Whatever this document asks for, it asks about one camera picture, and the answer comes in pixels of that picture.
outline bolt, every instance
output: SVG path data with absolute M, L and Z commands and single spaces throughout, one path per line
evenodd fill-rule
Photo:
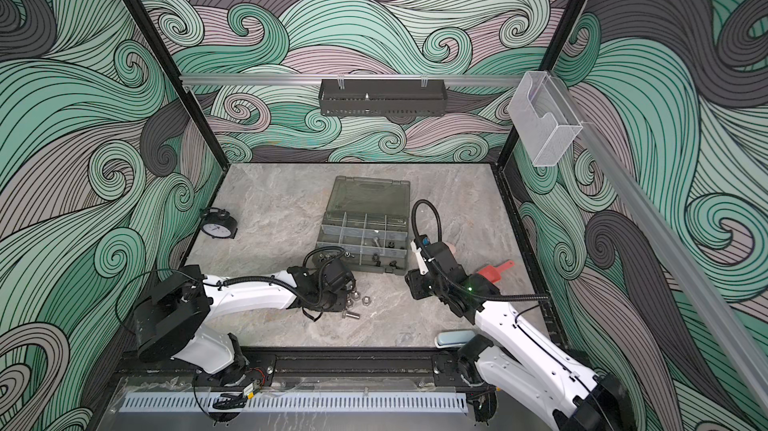
M 347 310 L 341 311 L 341 318 L 344 319 L 347 317 L 351 317 L 353 320 L 359 320 L 360 314 L 353 313 L 352 311 L 347 311 Z

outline patterned wall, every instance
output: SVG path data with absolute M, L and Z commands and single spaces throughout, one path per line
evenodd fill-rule
M 521 74 L 568 0 L 142 0 L 183 73 Z M 200 87 L 232 161 L 495 161 L 514 90 L 454 88 L 443 118 L 326 118 L 317 87 Z
M 0 0 L 1 427 L 88 424 L 220 174 L 121 0 Z
M 555 69 L 766 351 L 767 4 L 589 0 Z M 566 332 L 629 384 L 639 429 L 768 429 L 581 141 L 555 168 L 514 160 Z

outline alarm clock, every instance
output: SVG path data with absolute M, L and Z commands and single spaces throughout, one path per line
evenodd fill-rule
M 216 239 L 234 238 L 237 220 L 226 209 L 206 207 L 200 210 L 200 230 Z

